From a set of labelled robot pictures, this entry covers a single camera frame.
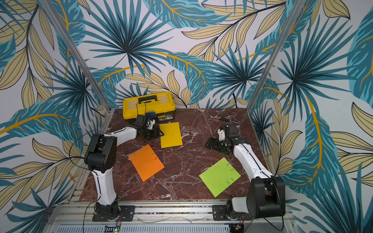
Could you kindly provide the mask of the yellow paper sheet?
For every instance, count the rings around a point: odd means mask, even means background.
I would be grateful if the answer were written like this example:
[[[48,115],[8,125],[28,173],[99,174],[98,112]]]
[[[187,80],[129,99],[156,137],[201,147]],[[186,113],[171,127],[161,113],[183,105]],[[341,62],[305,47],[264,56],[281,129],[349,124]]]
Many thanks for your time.
[[[169,148],[183,145],[180,126],[178,122],[160,124],[159,128],[164,134],[160,138],[161,148]]]

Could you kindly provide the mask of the lime green paper sheet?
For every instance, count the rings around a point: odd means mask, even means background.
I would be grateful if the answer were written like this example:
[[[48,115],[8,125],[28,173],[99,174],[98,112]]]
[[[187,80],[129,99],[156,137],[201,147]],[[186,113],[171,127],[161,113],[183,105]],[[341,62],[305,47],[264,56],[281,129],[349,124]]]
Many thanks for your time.
[[[216,198],[238,180],[241,175],[233,168],[226,158],[222,158],[200,174],[199,177]]]

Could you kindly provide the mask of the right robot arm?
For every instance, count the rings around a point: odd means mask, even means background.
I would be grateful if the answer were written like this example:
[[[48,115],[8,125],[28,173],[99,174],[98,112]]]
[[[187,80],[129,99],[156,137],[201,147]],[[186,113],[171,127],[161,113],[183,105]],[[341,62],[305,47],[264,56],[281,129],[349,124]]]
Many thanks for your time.
[[[260,162],[249,141],[239,134],[236,125],[218,129],[218,138],[210,137],[205,146],[224,155],[233,154],[250,179],[246,197],[230,197],[225,205],[214,205],[215,221],[283,217],[285,215],[285,183]]]

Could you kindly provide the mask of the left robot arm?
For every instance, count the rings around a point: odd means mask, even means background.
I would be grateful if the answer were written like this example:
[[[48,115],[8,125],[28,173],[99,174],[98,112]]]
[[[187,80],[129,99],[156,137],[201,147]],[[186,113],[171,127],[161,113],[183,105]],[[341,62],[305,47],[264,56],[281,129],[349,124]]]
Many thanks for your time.
[[[92,136],[84,157],[84,163],[94,176],[97,200],[92,221],[132,221],[135,207],[120,206],[113,183],[113,166],[117,157],[117,146],[143,137],[146,140],[160,138],[164,133],[156,120],[145,115],[138,115],[136,120],[124,128],[112,133],[96,133]]]

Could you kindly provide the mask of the small black orange tool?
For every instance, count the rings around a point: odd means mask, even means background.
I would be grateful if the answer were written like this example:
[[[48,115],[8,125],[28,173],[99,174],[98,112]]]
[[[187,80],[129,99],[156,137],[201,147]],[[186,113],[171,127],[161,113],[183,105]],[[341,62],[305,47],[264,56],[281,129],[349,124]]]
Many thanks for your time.
[[[227,119],[227,118],[225,118],[225,117],[221,117],[221,116],[219,116],[218,119],[219,119],[220,121],[223,121],[223,122],[230,122],[230,120]]]

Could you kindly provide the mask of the orange paper sheet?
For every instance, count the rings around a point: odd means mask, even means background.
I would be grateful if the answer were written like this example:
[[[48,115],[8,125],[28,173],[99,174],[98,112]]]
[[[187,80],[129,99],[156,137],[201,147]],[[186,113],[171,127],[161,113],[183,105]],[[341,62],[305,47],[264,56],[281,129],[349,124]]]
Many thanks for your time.
[[[130,154],[129,159],[143,182],[164,168],[163,163],[150,145],[146,145]]]

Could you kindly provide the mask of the yellow black toolbox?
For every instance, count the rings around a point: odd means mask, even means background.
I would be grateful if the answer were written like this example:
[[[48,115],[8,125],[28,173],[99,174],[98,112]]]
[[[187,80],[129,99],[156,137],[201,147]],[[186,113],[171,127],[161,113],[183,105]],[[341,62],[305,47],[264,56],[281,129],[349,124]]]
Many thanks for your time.
[[[138,115],[154,119],[157,123],[174,119],[176,106],[170,92],[127,98],[123,101],[123,118],[135,122]]]

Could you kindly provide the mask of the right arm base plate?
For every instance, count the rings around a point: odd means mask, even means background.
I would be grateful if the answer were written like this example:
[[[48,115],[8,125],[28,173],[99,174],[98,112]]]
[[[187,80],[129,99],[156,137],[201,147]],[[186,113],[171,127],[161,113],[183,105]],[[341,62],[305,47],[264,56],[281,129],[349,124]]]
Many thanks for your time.
[[[213,205],[212,214],[214,221],[238,221],[252,220],[252,216],[245,212],[236,212],[232,207],[227,205]]]

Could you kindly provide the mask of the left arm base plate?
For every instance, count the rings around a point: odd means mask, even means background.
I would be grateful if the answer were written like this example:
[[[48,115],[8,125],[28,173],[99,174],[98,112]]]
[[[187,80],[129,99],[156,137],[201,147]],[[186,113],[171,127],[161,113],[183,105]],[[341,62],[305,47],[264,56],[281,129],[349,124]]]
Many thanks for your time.
[[[101,206],[95,205],[93,222],[124,221],[131,222],[135,213],[135,206]]]

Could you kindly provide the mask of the left aluminium corner post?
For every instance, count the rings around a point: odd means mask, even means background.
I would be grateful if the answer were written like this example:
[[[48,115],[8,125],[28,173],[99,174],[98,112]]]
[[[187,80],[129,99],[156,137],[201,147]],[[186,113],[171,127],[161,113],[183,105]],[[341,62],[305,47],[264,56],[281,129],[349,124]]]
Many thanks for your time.
[[[51,1],[41,0],[39,1],[42,8],[46,11],[47,16],[51,20],[52,24],[55,26],[57,32],[60,34],[64,40],[67,48],[70,50],[72,56],[75,58],[76,63],[81,68],[83,74],[87,78],[88,82],[91,84],[91,88],[96,92],[98,99],[107,111],[111,110],[111,106],[108,103],[106,97],[100,90],[98,83],[96,82],[93,74],[91,73],[88,65],[86,64],[83,56],[79,52],[72,36],[70,35],[68,29],[64,26],[62,18],[58,15],[56,8],[53,6]]]

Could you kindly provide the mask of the aluminium corner post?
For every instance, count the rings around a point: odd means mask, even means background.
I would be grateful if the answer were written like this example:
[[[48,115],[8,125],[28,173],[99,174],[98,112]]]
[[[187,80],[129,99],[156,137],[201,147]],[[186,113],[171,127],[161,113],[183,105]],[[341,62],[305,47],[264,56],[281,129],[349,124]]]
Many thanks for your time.
[[[301,1],[296,1],[294,3],[294,7],[292,8],[290,14],[289,14],[289,17],[287,18],[287,20],[285,21],[285,25],[284,25],[284,29],[283,29],[283,32],[279,35],[279,38],[274,46],[274,49],[271,53],[271,56],[269,57],[267,63],[266,63],[266,66],[261,74],[261,77],[259,78],[256,86],[255,86],[255,89],[251,95],[251,98],[250,98],[250,101],[248,103],[248,106],[246,108],[246,111],[247,113],[250,113],[251,110],[253,109],[254,107],[254,104],[255,104],[255,101],[256,99],[258,98],[258,96],[260,95],[260,92],[261,92],[261,89],[263,88],[263,85],[264,83],[266,82],[266,79],[270,73],[270,70],[276,60],[276,57],[280,54],[281,50],[282,50],[282,47],[287,39],[287,37],[289,36],[291,30],[292,30],[292,27],[293,25],[296,23],[296,20],[299,16],[299,14],[301,13],[301,10],[302,10],[302,7],[304,6],[305,4],[305,0],[301,0]]]
[[[98,83],[96,82],[93,74],[91,73],[88,65],[86,64],[83,56],[79,52],[72,36],[70,35],[68,29],[64,26],[62,18],[58,15],[56,8],[53,6],[51,1],[41,0],[39,1],[42,8],[46,11],[47,16],[51,20],[52,24],[55,26],[57,32],[60,34],[64,40],[67,48],[70,50],[72,56],[75,58],[76,63],[81,68],[83,74],[87,78],[88,82],[91,84],[91,88],[96,92],[98,99],[107,111],[111,110],[111,106],[108,103],[106,97],[100,90]]]

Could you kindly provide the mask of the aluminium front frame rail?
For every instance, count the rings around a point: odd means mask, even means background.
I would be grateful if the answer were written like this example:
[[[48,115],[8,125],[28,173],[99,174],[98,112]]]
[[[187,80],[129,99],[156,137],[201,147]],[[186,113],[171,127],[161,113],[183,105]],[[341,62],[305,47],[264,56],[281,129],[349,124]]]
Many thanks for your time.
[[[286,206],[283,217],[221,220],[213,207],[225,200],[120,202],[134,210],[119,222],[94,222],[96,213],[87,203],[62,204],[54,210],[45,233],[298,233],[295,217]]]

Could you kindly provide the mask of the right aluminium corner post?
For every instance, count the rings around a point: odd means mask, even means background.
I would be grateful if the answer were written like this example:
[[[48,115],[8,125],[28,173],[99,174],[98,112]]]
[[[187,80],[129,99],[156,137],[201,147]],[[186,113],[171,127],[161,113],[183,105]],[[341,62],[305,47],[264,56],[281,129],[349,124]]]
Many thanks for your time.
[[[261,89],[263,88],[263,85],[264,83],[266,82],[266,79],[270,73],[270,70],[276,60],[276,57],[280,54],[281,50],[282,50],[282,47],[287,39],[287,37],[289,36],[291,30],[292,30],[292,27],[293,25],[296,23],[296,20],[299,16],[299,14],[301,13],[301,10],[302,10],[302,7],[304,6],[305,4],[305,0],[301,0],[301,1],[296,1],[294,3],[294,7],[292,8],[290,14],[289,14],[289,17],[287,18],[287,20],[285,21],[285,25],[284,25],[284,29],[283,29],[283,32],[279,35],[279,38],[274,46],[274,49],[271,53],[271,56],[269,57],[267,63],[266,63],[266,66],[261,74],[261,77],[259,78],[256,86],[255,86],[255,89],[251,95],[251,98],[250,98],[250,101],[248,103],[248,106],[246,108],[246,111],[247,113],[250,113],[251,110],[253,109],[254,107],[254,104],[255,104],[255,101],[256,99],[258,98],[258,96],[260,95],[260,92],[261,92]]]

